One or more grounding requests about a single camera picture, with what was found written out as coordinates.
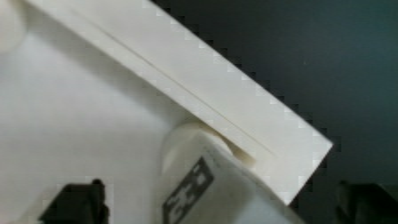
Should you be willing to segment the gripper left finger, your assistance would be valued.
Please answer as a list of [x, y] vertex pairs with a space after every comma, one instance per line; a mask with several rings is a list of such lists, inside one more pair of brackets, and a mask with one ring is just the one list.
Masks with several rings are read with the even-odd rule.
[[67, 184], [39, 216], [41, 223], [108, 224], [108, 217], [101, 180], [94, 179], [87, 184]]

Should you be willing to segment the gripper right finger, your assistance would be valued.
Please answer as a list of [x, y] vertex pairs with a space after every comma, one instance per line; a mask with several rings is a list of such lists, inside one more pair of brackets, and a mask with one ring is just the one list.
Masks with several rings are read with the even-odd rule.
[[334, 224], [398, 224], [398, 185], [341, 181], [336, 198]]

